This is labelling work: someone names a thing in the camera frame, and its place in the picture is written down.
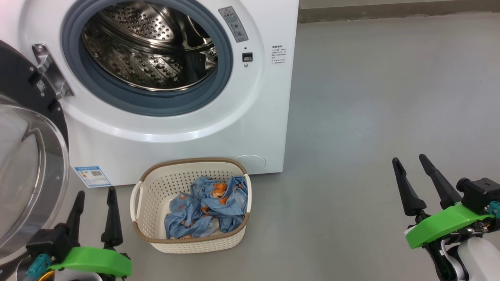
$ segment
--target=gray wall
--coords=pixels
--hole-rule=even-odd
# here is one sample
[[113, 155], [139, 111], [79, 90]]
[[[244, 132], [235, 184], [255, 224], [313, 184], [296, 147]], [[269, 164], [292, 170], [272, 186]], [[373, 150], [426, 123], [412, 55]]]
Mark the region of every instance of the gray wall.
[[432, 1], [439, 1], [439, 0], [300, 0], [300, 8], [310, 9], [310, 8], [432, 2]]

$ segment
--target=green bracket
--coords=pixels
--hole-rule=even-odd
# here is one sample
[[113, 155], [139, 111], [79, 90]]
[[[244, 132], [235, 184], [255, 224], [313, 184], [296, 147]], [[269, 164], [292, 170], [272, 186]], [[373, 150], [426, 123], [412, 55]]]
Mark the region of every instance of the green bracket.
[[408, 232], [406, 240], [410, 248], [415, 249], [476, 221], [493, 217], [491, 214], [478, 215], [464, 205], [451, 206], [422, 220]]
[[70, 269], [124, 277], [132, 275], [132, 261], [121, 253], [94, 247], [74, 247], [66, 259], [50, 270]]

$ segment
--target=teal connector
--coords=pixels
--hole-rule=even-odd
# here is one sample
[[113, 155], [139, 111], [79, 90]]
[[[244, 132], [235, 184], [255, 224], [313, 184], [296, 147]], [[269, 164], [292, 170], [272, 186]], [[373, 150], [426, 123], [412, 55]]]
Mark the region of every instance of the teal connector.
[[495, 216], [495, 218], [500, 219], [500, 203], [497, 201], [491, 201], [488, 206], [488, 213]]
[[43, 253], [39, 255], [26, 271], [26, 278], [24, 280], [38, 280], [49, 269], [51, 264], [52, 260], [48, 254]]

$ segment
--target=sticker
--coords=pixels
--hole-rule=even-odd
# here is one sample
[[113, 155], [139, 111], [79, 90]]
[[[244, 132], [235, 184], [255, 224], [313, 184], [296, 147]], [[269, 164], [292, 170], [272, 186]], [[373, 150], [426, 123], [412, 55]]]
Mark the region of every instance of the sticker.
[[279, 65], [284, 64], [287, 58], [287, 48], [283, 45], [274, 45], [271, 49], [271, 64]]
[[224, 18], [227, 26], [231, 29], [232, 35], [234, 36], [236, 42], [239, 43], [247, 41], [249, 39], [249, 37], [247, 36], [247, 32], [245, 31], [245, 28], [243, 27], [243, 24], [240, 20], [240, 17], [238, 17], [235, 9], [233, 9], [232, 6], [219, 9], [219, 13]]
[[38, 87], [40, 92], [45, 91], [45, 89], [47, 88], [42, 80], [38, 81], [38, 83], [36, 83], [36, 86]]
[[109, 187], [111, 185], [99, 166], [75, 167], [74, 170], [89, 188]]

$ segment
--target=wall baseboard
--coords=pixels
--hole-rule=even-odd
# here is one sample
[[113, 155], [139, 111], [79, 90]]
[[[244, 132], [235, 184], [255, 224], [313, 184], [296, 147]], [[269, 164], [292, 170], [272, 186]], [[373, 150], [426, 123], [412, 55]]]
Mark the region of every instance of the wall baseboard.
[[500, 0], [442, 0], [431, 2], [358, 5], [300, 9], [301, 24], [387, 18], [500, 13]]

